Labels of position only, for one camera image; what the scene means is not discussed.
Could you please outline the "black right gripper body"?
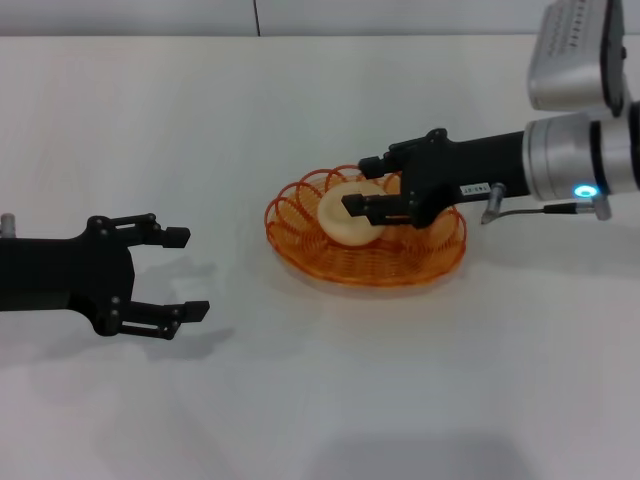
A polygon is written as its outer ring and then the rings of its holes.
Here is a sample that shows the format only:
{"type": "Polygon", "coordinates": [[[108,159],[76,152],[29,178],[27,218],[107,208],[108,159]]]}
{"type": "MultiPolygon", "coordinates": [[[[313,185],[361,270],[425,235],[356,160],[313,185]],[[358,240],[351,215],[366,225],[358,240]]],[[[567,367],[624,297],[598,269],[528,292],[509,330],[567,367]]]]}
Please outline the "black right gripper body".
{"type": "Polygon", "coordinates": [[[501,184],[508,197],[530,194],[523,162],[524,133],[455,142],[435,129],[401,156],[401,196],[417,229],[430,226],[451,206],[486,200],[487,193],[465,193],[467,186],[501,184]]]}

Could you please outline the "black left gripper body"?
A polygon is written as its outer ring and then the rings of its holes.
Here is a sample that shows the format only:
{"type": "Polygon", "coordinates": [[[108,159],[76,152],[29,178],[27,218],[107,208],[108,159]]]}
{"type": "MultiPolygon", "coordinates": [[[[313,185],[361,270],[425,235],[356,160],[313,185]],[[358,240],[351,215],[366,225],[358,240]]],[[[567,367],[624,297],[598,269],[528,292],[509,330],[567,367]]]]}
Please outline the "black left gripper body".
{"type": "Polygon", "coordinates": [[[135,278],[121,224],[95,216],[73,238],[3,238],[1,310],[70,310],[101,336],[120,333],[135,278]]]}

